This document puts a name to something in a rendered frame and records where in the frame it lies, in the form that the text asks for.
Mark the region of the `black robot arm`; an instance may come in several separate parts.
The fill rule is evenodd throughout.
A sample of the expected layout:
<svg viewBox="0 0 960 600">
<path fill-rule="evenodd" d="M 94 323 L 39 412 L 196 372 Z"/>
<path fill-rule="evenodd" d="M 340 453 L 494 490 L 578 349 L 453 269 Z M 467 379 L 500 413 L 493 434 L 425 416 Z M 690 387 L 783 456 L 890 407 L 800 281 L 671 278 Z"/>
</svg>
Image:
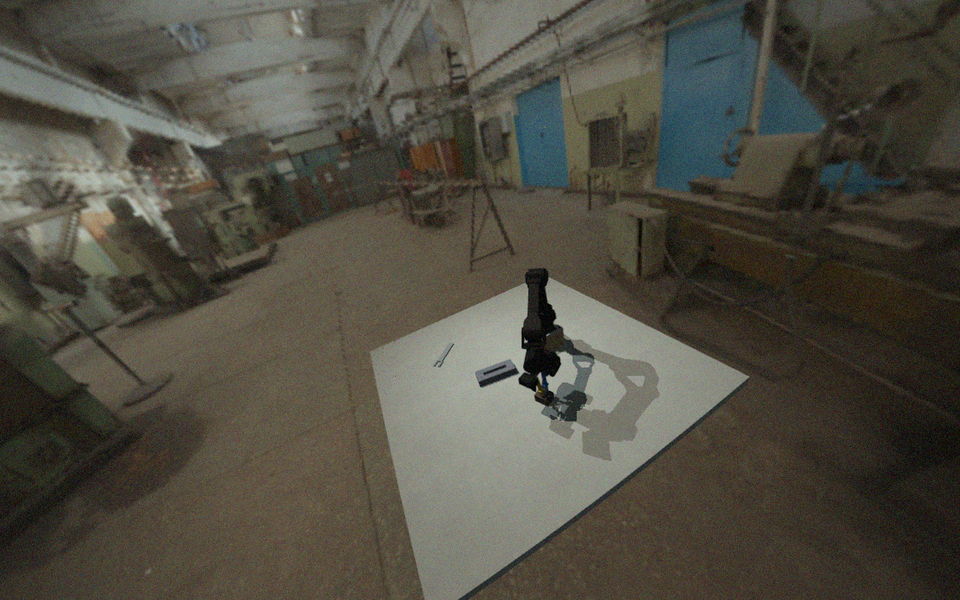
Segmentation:
<svg viewBox="0 0 960 600">
<path fill-rule="evenodd" d="M 522 349 L 527 349 L 523 371 L 538 373 L 543 369 L 553 377 L 561 365 L 560 357 L 546 357 L 542 363 L 545 344 L 548 344 L 548 334 L 556 330 L 555 319 L 557 319 L 553 305 L 548 303 L 545 288 L 548 285 L 548 269 L 528 269 L 525 278 L 528 285 L 528 317 L 523 320 L 522 327 Z M 523 339 L 528 342 L 523 344 Z"/>
</svg>

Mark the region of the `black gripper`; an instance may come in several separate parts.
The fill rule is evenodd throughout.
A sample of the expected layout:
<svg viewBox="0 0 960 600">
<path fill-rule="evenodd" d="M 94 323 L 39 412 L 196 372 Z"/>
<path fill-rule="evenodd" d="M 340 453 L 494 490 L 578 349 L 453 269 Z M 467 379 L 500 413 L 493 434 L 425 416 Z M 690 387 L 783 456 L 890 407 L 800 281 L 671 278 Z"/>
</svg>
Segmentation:
<svg viewBox="0 0 960 600">
<path fill-rule="evenodd" d="M 543 356 L 543 361 L 542 361 L 542 363 L 545 361 L 545 358 L 547 358 L 547 357 L 553 358 L 553 357 L 555 357 L 555 356 L 557 356 L 557 354 L 556 354 L 555 352 L 549 351 L 549 350 L 547 350 L 547 349 L 544 349 L 544 356 Z M 536 385 L 538 384 L 537 375 L 538 375 L 539 373 L 540 373 L 540 372 L 538 372 L 538 373 L 525 373 L 525 372 L 524 372 L 524 373 L 522 374 L 521 378 L 518 379 L 518 380 L 519 380 L 519 384 L 525 385 L 525 387 L 531 388 L 531 390 L 533 390 L 534 392 L 536 392 Z"/>
</svg>

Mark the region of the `grey forked flat bar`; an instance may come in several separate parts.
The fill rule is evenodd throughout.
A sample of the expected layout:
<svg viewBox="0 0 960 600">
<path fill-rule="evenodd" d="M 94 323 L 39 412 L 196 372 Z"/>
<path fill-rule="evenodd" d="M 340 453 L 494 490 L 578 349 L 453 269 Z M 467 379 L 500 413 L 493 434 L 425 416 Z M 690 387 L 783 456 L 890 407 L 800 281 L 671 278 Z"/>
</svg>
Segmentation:
<svg viewBox="0 0 960 600">
<path fill-rule="evenodd" d="M 440 368 L 441 365 L 443 364 L 443 359 L 447 356 L 448 351 L 450 351 L 450 349 L 451 349 L 452 346 L 453 346 L 453 344 L 449 343 L 448 346 L 446 346 L 445 350 L 443 350 L 442 356 L 439 357 L 439 358 L 437 359 L 437 361 L 436 361 L 432 366 L 437 366 L 437 363 L 439 362 L 439 364 L 438 364 L 437 367 Z"/>
</svg>

